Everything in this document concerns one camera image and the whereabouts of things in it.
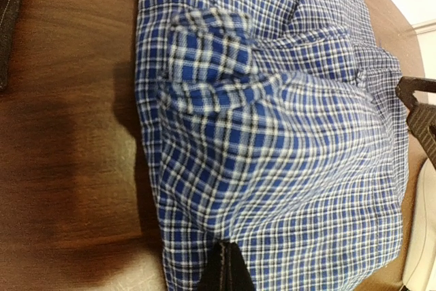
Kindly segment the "blue plaid long sleeve shirt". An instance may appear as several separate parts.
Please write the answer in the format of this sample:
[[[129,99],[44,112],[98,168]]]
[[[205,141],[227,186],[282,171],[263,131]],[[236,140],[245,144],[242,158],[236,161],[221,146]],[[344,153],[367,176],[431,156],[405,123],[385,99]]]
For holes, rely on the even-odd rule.
[[[139,0],[135,93],[169,290],[237,244],[256,290],[353,290],[403,243],[398,60],[364,0]]]

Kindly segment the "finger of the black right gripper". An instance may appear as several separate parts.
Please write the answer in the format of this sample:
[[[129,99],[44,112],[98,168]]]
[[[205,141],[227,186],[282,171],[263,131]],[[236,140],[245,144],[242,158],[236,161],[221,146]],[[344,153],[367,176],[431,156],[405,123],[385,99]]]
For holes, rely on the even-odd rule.
[[[416,91],[435,93],[435,80],[404,76],[396,86],[396,96],[408,108],[407,126],[435,166],[435,105],[415,97]]]

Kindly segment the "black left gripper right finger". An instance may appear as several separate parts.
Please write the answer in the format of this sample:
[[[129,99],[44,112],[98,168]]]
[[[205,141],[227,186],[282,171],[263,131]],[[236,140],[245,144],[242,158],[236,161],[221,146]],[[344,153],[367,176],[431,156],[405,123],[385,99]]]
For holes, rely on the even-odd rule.
[[[236,243],[227,243],[225,245],[224,290],[255,290],[243,255]]]

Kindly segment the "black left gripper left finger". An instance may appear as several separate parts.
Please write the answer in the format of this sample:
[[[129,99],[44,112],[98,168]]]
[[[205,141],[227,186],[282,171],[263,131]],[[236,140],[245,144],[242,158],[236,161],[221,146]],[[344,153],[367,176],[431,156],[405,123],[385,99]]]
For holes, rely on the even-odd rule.
[[[227,243],[218,242],[212,249],[208,262],[198,284],[198,290],[226,290]]]

